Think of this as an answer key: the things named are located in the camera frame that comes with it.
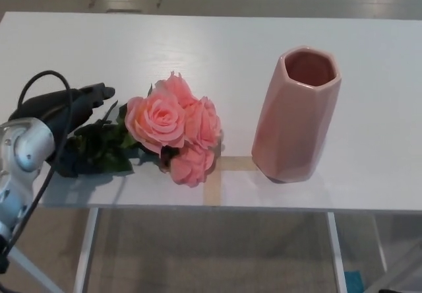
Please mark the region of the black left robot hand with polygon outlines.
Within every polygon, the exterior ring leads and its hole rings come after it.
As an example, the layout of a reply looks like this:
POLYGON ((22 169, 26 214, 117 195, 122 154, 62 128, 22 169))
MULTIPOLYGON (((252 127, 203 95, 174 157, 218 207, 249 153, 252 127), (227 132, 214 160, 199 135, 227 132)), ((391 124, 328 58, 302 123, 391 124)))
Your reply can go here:
MULTIPOLYGON (((115 95, 115 89, 108 87, 103 83, 85 86, 83 88, 71 90, 72 94, 72 119, 68 130, 72 133, 75 129, 86 123, 95 108, 104 104, 105 100, 115 95)), ((34 117, 45 123, 51 130, 56 144, 63 136, 63 129, 67 121, 67 92, 57 91, 48 94, 42 94, 33 97, 22 104, 22 107, 15 110, 9 117, 9 120, 20 119, 24 117, 34 117)), ((88 166, 85 170, 79 164, 79 157, 76 155, 76 145, 67 143, 60 157, 60 163, 57 167, 57 173, 65 178, 75 178, 78 171, 87 174, 92 171, 88 166)))

